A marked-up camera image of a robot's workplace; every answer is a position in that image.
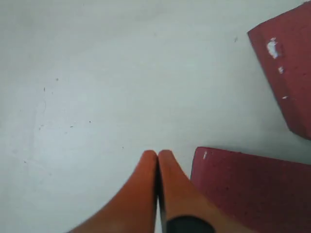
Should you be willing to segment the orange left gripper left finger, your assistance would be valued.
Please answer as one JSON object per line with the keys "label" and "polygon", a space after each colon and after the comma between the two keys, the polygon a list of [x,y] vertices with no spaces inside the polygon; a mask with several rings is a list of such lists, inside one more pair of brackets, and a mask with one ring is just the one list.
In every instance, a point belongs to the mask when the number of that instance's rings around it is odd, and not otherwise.
{"label": "orange left gripper left finger", "polygon": [[157,154],[146,150],[118,193],[71,233],[153,233],[156,222]]}

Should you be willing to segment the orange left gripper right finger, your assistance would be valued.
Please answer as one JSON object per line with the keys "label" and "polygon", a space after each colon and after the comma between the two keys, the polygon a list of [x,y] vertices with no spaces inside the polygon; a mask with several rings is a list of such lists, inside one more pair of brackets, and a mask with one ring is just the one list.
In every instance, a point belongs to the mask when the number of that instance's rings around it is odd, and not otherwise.
{"label": "orange left gripper right finger", "polygon": [[191,183],[170,150],[158,154],[161,224],[164,233],[244,233]]}

